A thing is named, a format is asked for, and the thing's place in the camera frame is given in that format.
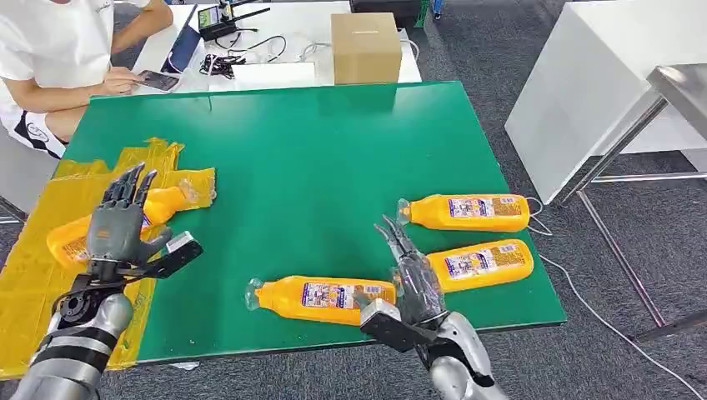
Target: white desk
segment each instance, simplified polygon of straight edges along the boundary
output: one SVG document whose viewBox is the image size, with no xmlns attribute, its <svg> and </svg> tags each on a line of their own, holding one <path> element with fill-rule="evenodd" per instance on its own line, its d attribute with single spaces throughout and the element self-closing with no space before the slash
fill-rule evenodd
<svg viewBox="0 0 707 400">
<path fill-rule="evenodd" d="M 142 70 L 151 69 L 159 71 L 162 67 L 169 50 L 172 48 L 177 35 L 188 18 L 193 6 L 177 5 L 170 6 L 174 14 L 174 23 L 171 27 L 151 36 L 143 51 L 140 53 L 138 60 L 135 62 L 133 71 L 140 73 Z M 212 5 L 200 5 L 199 9 L 212 7 Z M 251 3 L 238 6 L 234 9 L 236 15 L 250 13 L 259 9 L 270 7 L 270 11 L 259 14 L 254 17 L 246 18 L 239 21 L 238 25 L 241 28 L 257 28 L 258 32 L 243 32 L 238 40 L 235 48 L 247 48 L 255 43 L 258 43 L 266 38 L 274 35 L 282 35 L 287 39 L 287 48 L 285 52 L 274 63 L 293 63 L 299 60 L 299 55 L 305 47 L 310 43 L 330 43 L 331 42 L 331 14 L 335 13 L 350 13 L 351 9 L 348 2 L 273 2 L 273 3 Z M 194 29 L 198 28 L 197 15 L 194 14 L 189 22 Z M 407 38 L 407 33 L 402 31 L 401 38 Z M 219 39 L 223 45 L 229 45 L 230 41 L 235 38 L 235 35 L 229 35 Z M 399 82 L 420 82 L 422 78 L 415 62 L 413 50 L 408 43 L 401 43 L 403 49 L 403 60 L 400 67 Z M 267 45 L 263 45 L 256 51 L 267 54 Z M 282 48 L 281 41 L 273 41 L 273 50 L 279 51 Z M 226 52 L 214 45 L 212 42 L 204 44 L 203 41 L 199 44 L 197 52 L 192 59 L 192 66 L 196 66 L 203 60 L 206 53 L 225 54 Z M 246 59 L 255 59 L 258 57 L 246 56 Z M 315 79 L 313 85 L 309 86 L 324 86 L 333 85 L 333 58 L 329 47 L 319 47 L 317 52 L 307 57 L 308 62 L 314 63 Z M 263 66 L 263 74 L 266 72 L 267 66 Z M 196 91 L 233 91 L 244 89 L 255 89 L 256 82 L 240 82 L 238 77 L 234 80 L 228 80 L 225 77 L 206 77 L 198 73 L 198 71 L 185 72 L 183 82 L 180 85 L 178 92 L 196 92 Z M 275 87 L 292 87 L 302 86 L 300 82 L 292 82 L 287 84 L 282 82 L 282 78 L 274 84 Z M 272 88 L 273 85 L 264 85 L 263 88 Z M 136 94 L 144 93 L 144 90 L 139 90 Z"/>
<path fill-rule="evenodd" d="M 564 5 L 505 124 L 543 203 L 658 98 L 645 80 L 656 66 L 707 63 L 705 15 L 705 0 Z M 667 107 L 622 153 L 704 148 Z"/>
</svg>

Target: plastic bottle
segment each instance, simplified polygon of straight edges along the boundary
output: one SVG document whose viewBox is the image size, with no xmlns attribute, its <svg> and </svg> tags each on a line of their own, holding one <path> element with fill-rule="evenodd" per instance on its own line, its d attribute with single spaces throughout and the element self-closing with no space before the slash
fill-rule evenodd
<svg viewBox="0 0 707 400">
<path fill-rule="evenodd" d="M 145 199 L 142 232 L 152 226 L 162 225 L 177 211 L 189 208 L 193 203 L 191 187 L 185 183 L 179 187 L 151 189 Z M 47 246 L 54 258 L 65 268 L 82 268 L 88 260 L 86 234 L 91 225 L 91 215 L 54 228 L 47 235 Z"/>
<path fill-rule="evenodd" d="M 395 304 L 395 287 L 391 282 L 297 275 L 277 282 L 252 279 L 245 300 L 250 310 L 267 308 L 285 318 L 359 325 L 361 311 L 354 302 L 356 292 Z"/>
<path fill-rule="evenodd" d="M 517 232 L 528 220 L 528 201 L 515 194 L 433 194 L 417 202 L 398 201 L 398 222 L 430 229 Z"/>
<path fill-rule="evenodd" d="M 518 239 L 427 255 L 445 293 L 518 281 L 533 272 L 533 255 Z"/>
</svg>

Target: brown cardboard box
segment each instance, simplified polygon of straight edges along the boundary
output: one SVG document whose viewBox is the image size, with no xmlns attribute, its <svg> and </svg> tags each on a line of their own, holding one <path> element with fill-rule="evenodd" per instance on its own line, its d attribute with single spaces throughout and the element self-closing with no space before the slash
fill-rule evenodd
<svg viewBox="0 0 707 400">
<path fill-rule="evenodd" d="M 346 83 L 396 83 L 403 51 L 391 12 L 332 14 L 333 75 Z"/>
</svg>

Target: robotic hand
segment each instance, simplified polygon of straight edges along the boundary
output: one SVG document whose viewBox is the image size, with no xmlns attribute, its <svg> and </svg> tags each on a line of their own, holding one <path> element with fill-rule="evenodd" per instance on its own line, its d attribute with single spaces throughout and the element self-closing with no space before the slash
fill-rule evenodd
<svg viewBox="0 0 707 400">
<path fill-rule="evenodd" d="M 136 193 L 143 169 L 144 163 L 138 164 L 103 194 L 86 236 L 88 270 L 52 305 L 47 335 L 12 400 L 88 399 L 133 317 L 125 286 L 143 278 L 167 278 L 203 252 L 189 232 L 170 241 L 172 232 L 166 228 L 151 242 L 140 240 L 143 206 L 157 174 L 148 172 Z M 168 254 L 148 262 L 165 244 Z"/>
<path fill-rule="evenodd" d="M 427 258 L 403 227 L 383 216 L 376 225 L 397 263 L 398 307 L 357 293 L 361 332 L 399 352 L 415 348 L 444 400 L 507 399 L 491 375 L 491 362 L 471 323 L 447 311 L 439 281 Z"/>
</svg>

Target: white t-shirt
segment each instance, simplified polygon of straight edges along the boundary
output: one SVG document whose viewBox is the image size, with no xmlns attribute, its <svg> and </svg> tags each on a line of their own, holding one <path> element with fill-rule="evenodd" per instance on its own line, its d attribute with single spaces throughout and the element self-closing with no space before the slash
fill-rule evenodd
<svg viewBox="0 0 707 400">
<path fill-rule="evenodd" d="M 149 3 L 128 1 L 140 8 Z M 102 82 L 110 67 L 114 13 L 113 0 L 0 0 L 0 77 L 34 78 L 44 88 Z M 18 109 L 0 81 L 0 118 Z"/>
</svg>

